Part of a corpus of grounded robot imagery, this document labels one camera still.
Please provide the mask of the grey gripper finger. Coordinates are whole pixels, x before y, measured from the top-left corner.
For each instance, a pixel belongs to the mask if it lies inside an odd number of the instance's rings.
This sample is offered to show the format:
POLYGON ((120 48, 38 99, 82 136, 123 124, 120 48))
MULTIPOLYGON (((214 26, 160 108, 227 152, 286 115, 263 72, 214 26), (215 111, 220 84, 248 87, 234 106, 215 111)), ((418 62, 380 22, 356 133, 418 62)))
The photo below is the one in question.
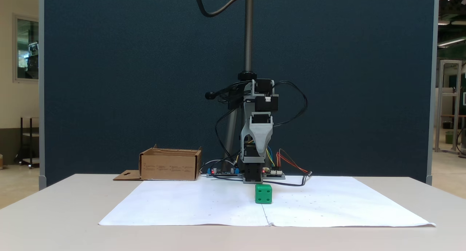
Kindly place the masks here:
POLYGON ((272 124, 251 124, 250 135, 253 138, 259 156, 266 155, 268 143, 273 134, 272 124))

